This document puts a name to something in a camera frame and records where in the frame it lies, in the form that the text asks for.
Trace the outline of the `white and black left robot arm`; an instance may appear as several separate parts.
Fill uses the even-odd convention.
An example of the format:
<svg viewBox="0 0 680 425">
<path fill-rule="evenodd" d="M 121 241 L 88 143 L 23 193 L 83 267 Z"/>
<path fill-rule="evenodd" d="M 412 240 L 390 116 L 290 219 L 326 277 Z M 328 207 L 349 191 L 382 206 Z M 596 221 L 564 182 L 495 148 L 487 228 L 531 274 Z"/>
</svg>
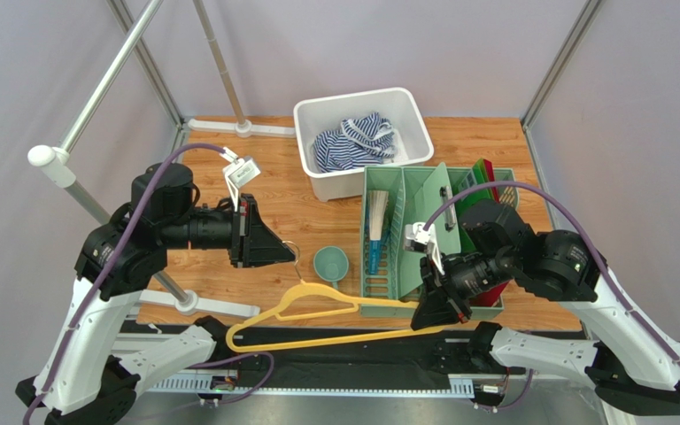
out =
<svg viewBox="0 0 680 425">
<path fill-rule="evenodd" d="M 21 381 L 18 398 L 47 409 L 49 424 L 114 424 L 149 388 L 178 372 L 228 355 L 225 326 L 205 316 L 181 334 L 133 354 L 112 347 L 131 308 L 171 250 L 224 250 L 236 268 L 295 260 L 243 194 L 216 206 L 199 203 L 192 171 L 150 166 L 131 199 L 93 230 L 75 265 L 73 298 L 59 342 L 42 372 Z"/>
</svg>

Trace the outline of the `blue white striped tank top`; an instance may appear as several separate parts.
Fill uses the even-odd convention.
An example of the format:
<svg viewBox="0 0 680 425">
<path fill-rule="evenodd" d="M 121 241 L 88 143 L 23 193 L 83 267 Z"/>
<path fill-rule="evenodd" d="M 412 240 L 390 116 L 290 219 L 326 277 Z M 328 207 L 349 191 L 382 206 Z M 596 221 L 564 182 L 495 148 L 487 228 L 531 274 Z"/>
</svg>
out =
<svg viewBox="0 0 680 425">
<path fill-rule="evenodd" d="M 312 152 L 322 173 L 378 166 L 394 159 L 397 130 L 379 112 L 344 119 L 338 127 L 322 131 L 313 141 Z"/>
</svg>

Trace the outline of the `blue white small box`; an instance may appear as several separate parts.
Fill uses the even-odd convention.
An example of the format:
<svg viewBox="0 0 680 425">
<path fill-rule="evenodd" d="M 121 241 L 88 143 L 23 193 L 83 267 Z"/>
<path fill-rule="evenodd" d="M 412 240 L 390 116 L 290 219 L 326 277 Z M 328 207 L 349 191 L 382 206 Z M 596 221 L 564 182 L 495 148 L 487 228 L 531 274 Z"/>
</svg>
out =
<svg viewBox="0 0 680 425">
<path fill-rule="evenodd" d="M 371 190 L 367 193 L 367 269 L 377 274 L 383 253 L 383 231 L 389 201 L 389 192 Z"/>
</svg>

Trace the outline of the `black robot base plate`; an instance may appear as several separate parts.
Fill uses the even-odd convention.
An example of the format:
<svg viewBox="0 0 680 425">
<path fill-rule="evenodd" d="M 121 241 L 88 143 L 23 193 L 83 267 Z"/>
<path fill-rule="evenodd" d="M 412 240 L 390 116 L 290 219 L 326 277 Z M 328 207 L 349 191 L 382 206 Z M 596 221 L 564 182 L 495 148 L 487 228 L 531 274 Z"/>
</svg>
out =
<svg viewBox="0 0 680 425">
<path fill-rule="evenodd" d="M 443 390 L 449 375 L 523 375 L 486 358 L 473 358 L 471 330 L 382 341 L 276 351 L 264 389 Z"/>
</svg>

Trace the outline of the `yellow velvet hanger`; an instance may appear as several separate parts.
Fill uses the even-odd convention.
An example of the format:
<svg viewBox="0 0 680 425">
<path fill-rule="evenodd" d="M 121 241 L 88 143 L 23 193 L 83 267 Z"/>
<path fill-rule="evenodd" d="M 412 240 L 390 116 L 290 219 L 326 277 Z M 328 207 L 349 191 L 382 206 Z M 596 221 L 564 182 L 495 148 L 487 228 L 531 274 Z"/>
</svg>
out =
<svg viewBox="0 0 680 425">
<path fill-rule="evenodd" d="M 339 309 L 314 311 L 311 313 L 300 313 L 286 315 L 284 312 L 297 301 L 303 298 L 318 297 L 331 299 L 344 306 Z M 380 332 L 371 332 L 365 334 L 323 337 L 317 339 L 306 339 L 300 341 L 288 341 L 273 344 L 254 344 L 254 345 L 239 345 L 236 343 L 236 335 L 248 328 L 252 328 L 263 321 L 275 319 L 280 322 L 290 321 L 308 321 L 311 319 L 319 319 L 325 317 L 334 317 L 338 315 L 345 315 L 350 313 L 357 313 L 363 305 L 382 306 L 392 308 L 413 309 L 418 304 L 416 302 L 403 302 L 399 300 L 379 299 L 369 297 L 354 297 L 343 292 L 329 287 L 325 284 L 317 282 L 308 282 L 304 279 L 299 280 L 299 284 L 286 290 L 279 303 L 262 313 L 259 313 L 249 319 L 231 326 L 224 336 L 227 347 L 237 353 L 255 353 L 255 352 L 277 352 L 287 350 L 299 350 L 316 348 L 322 346 L 332 346 L 340 344 L 354 344 L 366 343 L 374 341 L 391 340 L 396 338 L 408 338 L 414 336 L 427 336 L 443 332 L 448 329 L 446 325 L 438 325 L 434 327 L 422 328 L 419 330 L 396 329 L 386 330 Z"/>
</svg>

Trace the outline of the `red cutting board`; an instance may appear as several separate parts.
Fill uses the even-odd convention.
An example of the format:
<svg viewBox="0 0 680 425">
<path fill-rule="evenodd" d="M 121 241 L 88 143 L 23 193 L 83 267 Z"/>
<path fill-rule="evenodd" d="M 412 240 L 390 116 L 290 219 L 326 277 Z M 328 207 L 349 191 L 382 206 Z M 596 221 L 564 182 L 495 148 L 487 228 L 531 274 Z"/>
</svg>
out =
<svg viewBox="0 0 680 425">
<path fill-rule="evenodd" d="M 487 182 L 496 181 L 493 164 L 485 158 L 480 158 L 476 161 L 476 166 L 481 171 L 483 177 Z M 492 307 L 497 304 L 499 297 L 507 286 L 506 282 L 499 284 L 496 287 L 480 294 L 475 298 L 477 306 Z"/>
</svg>

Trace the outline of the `white plastic tub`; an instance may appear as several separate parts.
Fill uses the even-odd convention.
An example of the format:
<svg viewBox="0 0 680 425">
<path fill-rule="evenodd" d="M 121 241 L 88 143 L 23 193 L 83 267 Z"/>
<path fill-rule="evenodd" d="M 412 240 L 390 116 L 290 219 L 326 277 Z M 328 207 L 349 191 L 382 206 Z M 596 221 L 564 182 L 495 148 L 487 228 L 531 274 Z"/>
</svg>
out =
<svg viewBox="0 0 680 425">
<path fill-rule="evenodd" d="M 368 166 L 418 166 L 434 157 L 413 93 L 402 87 L 303 100 L 293 118 L 303 170 L 322 202 L 360 196 Z"/>
</svg>

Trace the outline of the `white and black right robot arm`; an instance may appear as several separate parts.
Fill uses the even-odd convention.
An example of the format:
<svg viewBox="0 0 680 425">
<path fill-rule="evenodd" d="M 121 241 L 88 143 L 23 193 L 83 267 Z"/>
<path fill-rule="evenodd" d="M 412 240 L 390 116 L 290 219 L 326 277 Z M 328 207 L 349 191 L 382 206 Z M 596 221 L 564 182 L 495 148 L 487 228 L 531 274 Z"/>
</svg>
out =
<svg viewBox="0 0 680 425">
<path fill-rule="evenodd" d="M 425 242 L 421 226 L 410 232 L 409 244 L 426 252 L 412 329 L 468 321 L 472 298 L 512 281 L 570 311 L 593 338 L 552 339 L 485 322 L 467 344 L 477 365 L 562 376 L 633 415 L 680 416 L 680 342 L 637 309 L 582 237 L 564 230 L 536 233 L 512 206 L 489 199 L 467 208 L 460 225 L 473 252 L 444 255 Z"/>
</svg>

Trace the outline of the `green plastic dish rack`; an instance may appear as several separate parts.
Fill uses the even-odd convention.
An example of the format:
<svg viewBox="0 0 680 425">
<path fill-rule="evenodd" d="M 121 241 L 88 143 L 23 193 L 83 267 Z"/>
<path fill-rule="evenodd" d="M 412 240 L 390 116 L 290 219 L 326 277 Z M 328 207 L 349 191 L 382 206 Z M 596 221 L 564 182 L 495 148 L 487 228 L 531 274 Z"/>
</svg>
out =
<svg viewBox="0 0 680 425">
<path fill-rule="evenodd" d="M 363 227 L 361 241 L 361 262 L 360 290 L 359 293 L 364 298 L 380 298 L 402 301 L 416 301 L 419 297 L 420 287 L 416 292 L 411 292 L 408 297 L 401 297 L 398 294 L 398 257 L 404 249 L 403 242 L 403 211 L 405 203 L 405 186 L 403 177 L 403 167 L 396 166 L 374 166 L 368 167 L 364 173 L 364 191 L 362 193 L 362 224 Z M 447 167 L 450 175 L 451 187 L 448 187 L 453 195 L 457 194 L 457 185 L 471 171 L 471 167 Z M 441 194 L 450 196 L 450 192 L 442 188 Z M 370 274 L 367 269 L 368 260 L 368 238 L 367 238 L 367 193 L 371 190 L 385 190 L 389 192 L 389 201 L 383 231 L 382 259 L 379 263 L 377 274 Z M 447 213 L 447 227 L 453 228 L 455 219 L 452 214 L 455 207 Z M 505 307 L 502 296 L 499 297 L 497 304 L 492 307 L 477 306 L 472 304 L 472 320 L 491 320 L 500 315 Z M 413 309 L 392 308 L 382 306 L 363 305 L 360 308 L 362 316 L 371 318 L 399 318 L 410 319 L 413 316 Z"/>
</svg>

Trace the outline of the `teal plastic cup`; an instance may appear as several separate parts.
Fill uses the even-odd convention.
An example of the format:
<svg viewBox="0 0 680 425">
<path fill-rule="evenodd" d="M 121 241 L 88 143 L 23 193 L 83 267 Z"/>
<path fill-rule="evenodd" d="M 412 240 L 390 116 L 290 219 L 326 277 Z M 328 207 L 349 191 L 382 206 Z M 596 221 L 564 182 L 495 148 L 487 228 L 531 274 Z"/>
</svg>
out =
<svg viewBox="0 0 680 425">
<path fill-rule="evenodd" d="M 322 247 L 315 253 L 313 268 L 323 281 L 339 290 L 338 283 L 348 274 L 350 262 L 344 250 L 330 245 Z"/>
</svg>

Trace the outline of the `light green cutting board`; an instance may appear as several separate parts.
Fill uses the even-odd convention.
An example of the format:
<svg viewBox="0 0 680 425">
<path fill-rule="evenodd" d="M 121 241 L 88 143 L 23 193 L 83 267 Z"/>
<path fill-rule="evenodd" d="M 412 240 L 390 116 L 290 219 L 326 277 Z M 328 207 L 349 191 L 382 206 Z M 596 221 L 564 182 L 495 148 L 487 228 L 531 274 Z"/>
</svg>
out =
<svg viewBox="0 0 680 425">
<path fill-rule="evenodd" d="M 415 222 L 426 222 L 447 200 L 441 189 L 451 187 L 450 175 L 444 163 L 433 166 L 407 166 L 403 168 L 405 203 L 403 228 Z M 436 230 L 437 242 L 443 254 L 459 253 L 460 232 L 457 227 L 447 229 L 447 213 L 443 212 L 432 227 Z M 403 249 L 398 257 L 398 294 L 408 297 L 421 286 L 420 259 L 422 252 Z"/>
</svg>

